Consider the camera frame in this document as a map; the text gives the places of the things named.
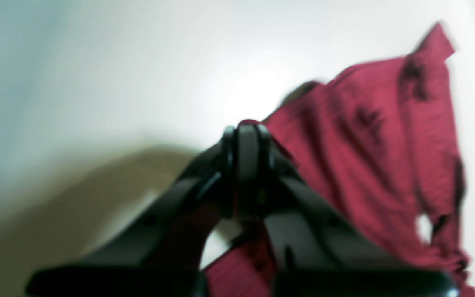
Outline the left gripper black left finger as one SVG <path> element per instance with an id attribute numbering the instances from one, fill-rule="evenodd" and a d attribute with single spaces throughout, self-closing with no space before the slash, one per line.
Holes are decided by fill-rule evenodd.
<path id="1" fill-rule="evenodd" d="M 209 297 L 207 237 L 232 214 L 236 129 L 194 158 L 120 235 L 72 263 L 36 272 L 28 297 Z"/>

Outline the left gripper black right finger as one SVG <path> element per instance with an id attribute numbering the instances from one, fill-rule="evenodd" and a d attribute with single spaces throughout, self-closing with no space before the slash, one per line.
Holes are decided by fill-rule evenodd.
<path id="1" fill-rule="evenodd" d="M 262 125 L 237 129 L 237 215 L 266 228 L 274 297 L 457 297 L 447 272 L 377 247 L 309 188 Z"/>

